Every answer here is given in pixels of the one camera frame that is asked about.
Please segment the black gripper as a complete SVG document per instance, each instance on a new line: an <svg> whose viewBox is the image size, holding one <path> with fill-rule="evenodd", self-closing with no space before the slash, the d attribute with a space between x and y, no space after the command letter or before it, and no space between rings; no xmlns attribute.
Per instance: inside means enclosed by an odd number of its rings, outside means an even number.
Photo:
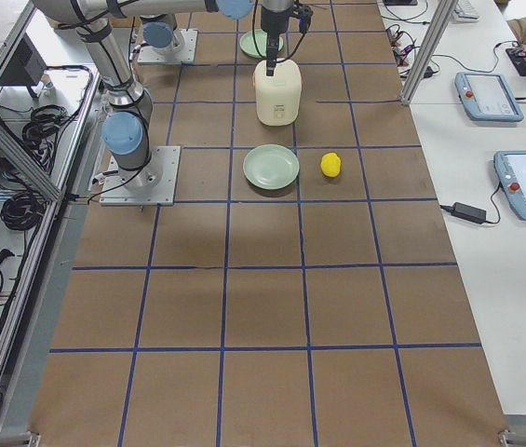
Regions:
<svg viewBox="0 0 526 447"><path fill-rule="evenodd" d="M278 35L289 28L289 0L262 0L261 28L266 34L266 75L273 76L278 54Z"/></svg>

